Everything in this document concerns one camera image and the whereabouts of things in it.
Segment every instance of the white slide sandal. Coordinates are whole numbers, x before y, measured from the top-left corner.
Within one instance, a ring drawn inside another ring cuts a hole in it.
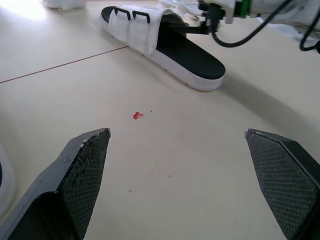
[[[100,21],[115,39],[191,88],[211,91],[222,84],[224,65],[185,34],[166,27],[167,22],[185,24],[172,10],[142,5],[108,6],[102,10]]]

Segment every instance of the textured rubber pad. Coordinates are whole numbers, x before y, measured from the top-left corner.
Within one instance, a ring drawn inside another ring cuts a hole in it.
[[[105,134],[89,141],[61,186],[63,200],[81,239],[86,234],[100,190],[108,141]]]
[[[109,129],[84,133],[32,183],[0,228],[0,240],[82,240],[102,181]]]
[[[261,191],[283,234],[288,240],[309,239],[302,235],[312,227],[310,218],[320,200],[319,185],[303,169],[303,161],[311,156],[297,142],[279,135],[249,129],[245,138]],[[304,157],[297,159],[290,148]]]

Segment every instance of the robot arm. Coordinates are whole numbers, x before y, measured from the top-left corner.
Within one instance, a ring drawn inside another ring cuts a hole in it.
[[[205,21],[199,27],[181,26],[175,23],[168,27],[174,31],[192,34],[211,34],[221,46],[235,48],[247,43],[268,23],[286,24],[304,34],[300,42],[302,51],[320,49],[320,42],[305,47],[308,37],[320,39],[320,0],[198,0],[198,8],[203,11]],[[249,36],[235,43],[221,41],[217,32],[223,18],[226,24],[232,24],[234,18],[261,17],[265,21]]]
[[[267,19],[285,0],[203,0],[215,4],[225,11],[225,23],[232,24],[234,17]],[[270,23],[286,24],[304,34],[320,9],[319,0],[292,0]],[[320,22],[317,22],[310,36],[320,39]]]

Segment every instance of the slide sandal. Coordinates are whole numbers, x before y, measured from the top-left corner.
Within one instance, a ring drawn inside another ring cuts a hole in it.
[[[102,27],[115,39],[144,55],[176,78],[200,91],[211,91],[223,82],[226,69],[214,56],[174,32],[166,23],[185,23],[168,8],[142,5],[105,7]]]
[[[82,240],[100,190],[110,138],[102,128],[71,139],[0,228],[0,240]]]

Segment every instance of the white object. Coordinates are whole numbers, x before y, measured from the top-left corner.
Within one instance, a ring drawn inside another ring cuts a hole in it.
[[[0,217],[11,204],[16,192],[16,179],[11,168],[7,154],[0,145],[0,163],[2,168],[2,180],[0,186]]]
[[[186,13],[193,16],[201,16],[202,11],[198,9],[199,3],[197,1],[186,2],[186,0],[159,0],[157,7],[171,8],[173,12],[182,16]]]
[[[51,9],[70,10],[84,8],[87,0],[40,0],[46,7]]]
[[[200,91],[211,91],[218,88],[224,79],[224,76],[218,79],[206,79],[195,75],[185,67],[174,61],[167,55],[157,50],[158,34],[161,19],[165,15],[175,15],[183,23],[181,17],[168,8],[157,8],[141,5],[121,5],[124,11],[128,11],[132,18],[133,12],[149,14],[150,21],[143,15],[136,15],[135,20],[128,20],[128,15],[122,11],[112,10],[109,21],[103,16],[100,21],[103,28],[114,38],[136,50],[146,58],[158,64],[169,73],[180,79],[190,87]]]

